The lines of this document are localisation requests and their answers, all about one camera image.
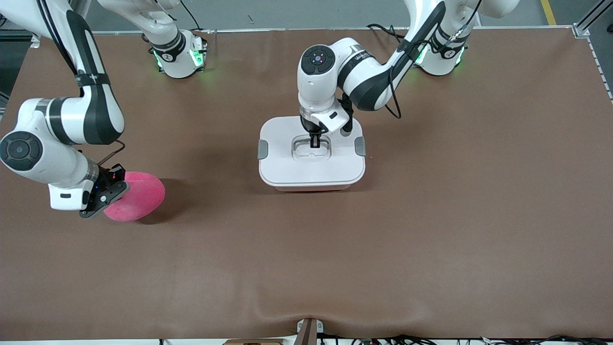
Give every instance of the brown table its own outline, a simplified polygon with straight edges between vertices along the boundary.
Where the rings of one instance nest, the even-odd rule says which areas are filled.
[[[142,222],[52,211],[0,168],[0,338],[288,335],[613,337],[613,107],[570,29],[475,31],[447,77],[411,71],[404,117],[357,113],[367,172],[346,192],[284,194],[258,175],[269,118],[297,115],[296,66],[369,31],[208,37],[208,71],[172,80],[138,36],[97,41],[126,117],[111,163],[159,176]],[[27,98],[77,95],[55,47],[30,50]],[[109,147],[84,147],[93,158]]]

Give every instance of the black strap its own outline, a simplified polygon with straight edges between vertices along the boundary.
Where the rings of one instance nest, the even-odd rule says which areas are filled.
[[[77,81],[77,85],[79,87],[100,85],[100,84],[109,84],[109,85],[111,84],[108,74],[79,73],[75,76],[75,80]]]

